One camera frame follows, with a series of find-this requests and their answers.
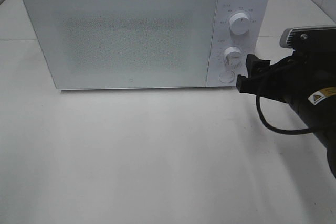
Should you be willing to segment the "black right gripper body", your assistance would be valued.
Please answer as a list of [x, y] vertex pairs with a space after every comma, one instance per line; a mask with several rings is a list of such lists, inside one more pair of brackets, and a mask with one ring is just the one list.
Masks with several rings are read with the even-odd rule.
[[298, 52], [274, 65], [262, 96], [280, 102], [320, 103], [335, 96], [335, 52]]

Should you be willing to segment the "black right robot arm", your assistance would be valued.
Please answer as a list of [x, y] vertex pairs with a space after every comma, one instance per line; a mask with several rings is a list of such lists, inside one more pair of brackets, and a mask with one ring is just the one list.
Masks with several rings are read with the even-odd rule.
[[[335, 174], [335, 53], [298, 52], [275, 64], [254, 54], [246, 59], [248, 76], [238, 76], [240, 93], [253, 94], [262, 124], [283, 135], [313, 133], [327, 150], [327, 162]], [[261, 98], [288, 104], [306, 128], [285, 130], [271, 125], [261, 109]]]

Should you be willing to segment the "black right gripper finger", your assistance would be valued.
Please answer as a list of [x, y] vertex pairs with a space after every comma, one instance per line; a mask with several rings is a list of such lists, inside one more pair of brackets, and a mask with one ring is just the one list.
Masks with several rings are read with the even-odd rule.
[[236, 88], [240, 93], [246, 94], [262, 94], [262, 84], [265, 77], [254, 76], [245, 77], [242, 75], [237, 76]]
[[246, 58], [246, 68], [248, 77], [256, 76], [270, 66], [270, 60], [262, 60], [254, 54], [248, 54]]

